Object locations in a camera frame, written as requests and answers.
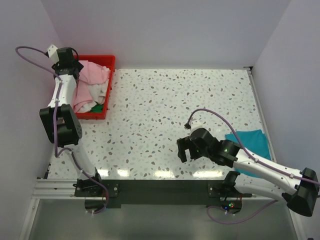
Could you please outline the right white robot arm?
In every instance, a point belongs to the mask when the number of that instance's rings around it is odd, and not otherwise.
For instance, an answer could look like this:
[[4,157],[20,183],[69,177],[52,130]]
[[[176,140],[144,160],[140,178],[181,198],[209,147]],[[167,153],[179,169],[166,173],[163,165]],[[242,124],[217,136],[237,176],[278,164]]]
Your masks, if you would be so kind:
[[205,157],[219,166],[251,172],[249,177],[236,171],[227,174],[223,192],[230,197],[253,194],[285,202],[293,212],[311,217],[318,199],[320,183],[314,170],[290,168],[252,153],[231,140],[218,140],[205,128],[193,130],[177,141],[178,157],[187,161],[186,150],[193,160]]

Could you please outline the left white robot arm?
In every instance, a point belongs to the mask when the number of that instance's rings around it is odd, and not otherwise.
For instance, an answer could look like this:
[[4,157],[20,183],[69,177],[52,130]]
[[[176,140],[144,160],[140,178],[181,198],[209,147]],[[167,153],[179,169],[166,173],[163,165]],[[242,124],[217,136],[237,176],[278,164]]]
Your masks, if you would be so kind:
[[84,197],[105,197],[100,174],[86,154],[83,130],[73,110],[74,92],[83,65],[71,47],[50,45],[45,53],[52,61],[55,88],[46,108],[39,111],[48,139],[54,145],[54,156],[66,153],[77,172],[76,191]]

